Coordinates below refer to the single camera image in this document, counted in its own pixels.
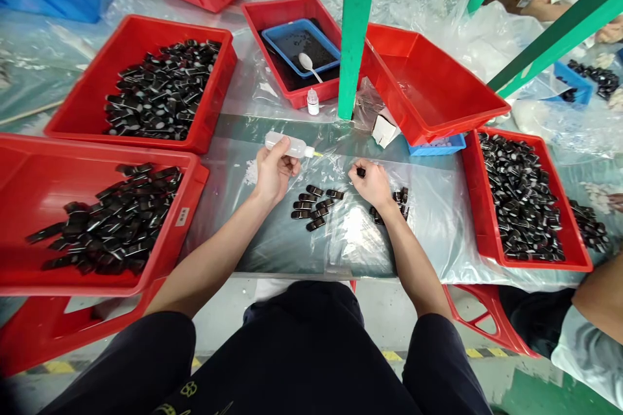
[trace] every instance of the white sticker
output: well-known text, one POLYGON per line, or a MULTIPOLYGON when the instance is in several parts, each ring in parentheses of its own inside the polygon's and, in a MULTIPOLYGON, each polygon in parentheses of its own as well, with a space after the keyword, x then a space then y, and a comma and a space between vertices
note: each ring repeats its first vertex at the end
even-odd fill
POLYGON ((180 211, 180 215, 177 218, 177 222, 175 222, 176 227, 182 227, 186 223, 186 219, 188 219, 188 213, 190 212, 190 207, 183 207, 180 211))
POLYGON ((520 0, 519 3, 517 3, 517 8, 526 8, 531 1, 532 0, 520 0))

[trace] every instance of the label on crate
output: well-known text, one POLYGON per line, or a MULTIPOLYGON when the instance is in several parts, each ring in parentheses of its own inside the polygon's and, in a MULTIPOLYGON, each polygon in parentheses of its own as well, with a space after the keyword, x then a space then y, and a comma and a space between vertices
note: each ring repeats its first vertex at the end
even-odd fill
POLYGON ((183 207, 180 211, 180 215, 177 217, 177 221, 175 222, 176 227, 183 227, 186 223, 186 219, 188 219, 188 213, 190 212, 190 207, 183 207))

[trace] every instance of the forearm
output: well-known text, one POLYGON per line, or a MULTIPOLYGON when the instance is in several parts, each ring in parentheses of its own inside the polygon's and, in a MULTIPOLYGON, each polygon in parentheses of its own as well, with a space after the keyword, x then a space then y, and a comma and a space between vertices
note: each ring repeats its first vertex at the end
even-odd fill
POLYGON ((623 345, 623 253, 598 267, 573 297, 578 311, 595 327, 623 345))
POLYGON ((232 275, 271 209, 255 192, 251 194, 212 238, 173 270, 145 314, 179 311, 195 316, 232 275))
POLYGON ((524 16, 533 16, 539 21, 556 21, 571 8, 571 5, 552 5, 550 3, 531 2, 521 10, 524 16))
POLYGON ((391 239, 398 278, 413 302, 419 317, 440 314, 452 321, 452 313, 437 273, 420 242, 402 217, 398 205, 391 201, 377 209, 391 239))

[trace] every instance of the person's right hand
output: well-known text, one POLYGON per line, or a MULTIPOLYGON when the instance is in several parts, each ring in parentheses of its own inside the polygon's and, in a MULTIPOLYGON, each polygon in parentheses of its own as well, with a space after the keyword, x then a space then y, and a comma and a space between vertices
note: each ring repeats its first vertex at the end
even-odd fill
POLYGON ((608 196, 608 201, 610 203, 610 206, 613 209, 616 209, 620 213, 623 213, 623 194, 622 193, 617 193, 615 195, 609 195, 608 196))
POLYGON ((359 159, 349 170, 348 176, 359 194, 381 212, 385 206, 396 206, 391 197, 389 178, 382 165, 377 165, 366 159, 359 159), (357 168, 365 169, 365 177, 357 175, 357 168))

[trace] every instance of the person's left hand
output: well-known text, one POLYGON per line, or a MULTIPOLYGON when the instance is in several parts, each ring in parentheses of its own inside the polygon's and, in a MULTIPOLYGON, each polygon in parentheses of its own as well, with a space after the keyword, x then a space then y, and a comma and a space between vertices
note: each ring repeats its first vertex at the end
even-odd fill
POLYGON ((614 21, 597 31, 597 42, 615 43, 623 39, 623 23, 614 21))
POLYGON ((260 199, 275 207, 286 195, 287 182, 291 176, 298 176, 300 161, 286 156, 290 149, 290 138, 284 136, 272 150, 265 147, 258 152, 258 184, 255 188, 260 199))

